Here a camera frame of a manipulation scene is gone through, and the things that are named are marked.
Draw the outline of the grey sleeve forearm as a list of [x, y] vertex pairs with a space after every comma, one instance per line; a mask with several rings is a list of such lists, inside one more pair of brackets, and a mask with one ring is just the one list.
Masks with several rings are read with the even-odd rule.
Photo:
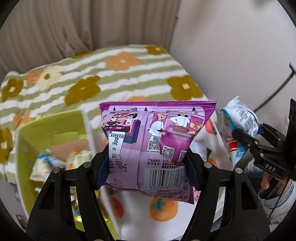
[[273, 198], [262, 199], [262, 192], [263, 189], [261, 188], [258, 192], [258, 196], [268, 219], [270, 231], [273, 232], [283, 221], [295, 202], [295, 181], [292, 181], [287, 191], [283, 193], [273, 213], [272, 210], [279, 196], [276, 194]]

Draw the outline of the person's right hand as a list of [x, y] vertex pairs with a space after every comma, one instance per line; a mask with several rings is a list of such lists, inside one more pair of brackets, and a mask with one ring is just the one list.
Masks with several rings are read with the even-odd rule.
[[[265, 172], [262, 178], [261, 187], [264, 190], [267, 190], [269, 188], [270, 182], [272, 180], [273, 176], [269, 173]], [[287, 179], [279, 179], [275, 177], [275, 180], [277, 181], [277, 191], [281, 192], [285, 188], [285, 183]]]

